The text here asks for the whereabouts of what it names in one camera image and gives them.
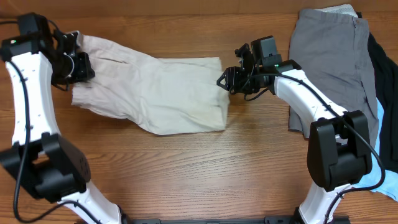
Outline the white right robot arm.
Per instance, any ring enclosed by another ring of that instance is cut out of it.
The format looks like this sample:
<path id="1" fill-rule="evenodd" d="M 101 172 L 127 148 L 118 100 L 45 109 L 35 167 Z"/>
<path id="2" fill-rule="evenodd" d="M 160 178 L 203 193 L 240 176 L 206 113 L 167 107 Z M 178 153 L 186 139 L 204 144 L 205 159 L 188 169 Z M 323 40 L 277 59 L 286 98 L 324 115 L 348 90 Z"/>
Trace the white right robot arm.
<path id="1" fill-rule="evenodd" d="M 228 67 L 216 84 L 234 95 L 265 91 L 284 100 L 309 130 L 307 168 L 312 184 L 291 216 L 265 217 L 265 223 L 349 223 L 333 213 L 347 190 L 372 169 L 366 116 L 348 111 L 325 96 L 295 60 L 282 60 L 273 36 L 234 51 L 238 67 Z"/>

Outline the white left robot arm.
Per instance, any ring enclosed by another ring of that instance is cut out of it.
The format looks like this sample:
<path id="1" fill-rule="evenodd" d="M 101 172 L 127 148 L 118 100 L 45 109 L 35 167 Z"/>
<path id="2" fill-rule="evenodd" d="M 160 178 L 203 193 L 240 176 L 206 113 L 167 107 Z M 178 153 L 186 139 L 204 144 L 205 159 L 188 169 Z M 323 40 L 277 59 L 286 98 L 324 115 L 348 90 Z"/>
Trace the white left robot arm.
<path id="1" fill-rule="evenodd" d="M 87 223 L 129 223 L 91 181 L 88 161 L 58 128 L 52 88 L 69 86 L 95 76 L 77 32 L 63 33 L 36 13 L 17 17 L 19 35 L 1 43 L 14 97 L 15 125 L 10 149 L 1 165 L 16 180 L 14 202 L 25 190 L 54 208 L 67 207 Z"/>

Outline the beige khaki shorts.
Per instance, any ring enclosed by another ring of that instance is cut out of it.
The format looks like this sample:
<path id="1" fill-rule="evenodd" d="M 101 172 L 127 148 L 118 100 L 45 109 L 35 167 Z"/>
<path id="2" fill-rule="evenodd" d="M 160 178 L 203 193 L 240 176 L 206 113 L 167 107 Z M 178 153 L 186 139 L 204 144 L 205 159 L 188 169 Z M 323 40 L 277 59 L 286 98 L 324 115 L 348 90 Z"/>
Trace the beige khaki shorts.
<path id="1" fill-rule="evenodd" d="M 218 57 L 155 58 L 100 37 L 78 36 L 95 77 L 74 85 L 72 104 L 128 119 L 156 134 L 222 131 L 229 96 Z"/>

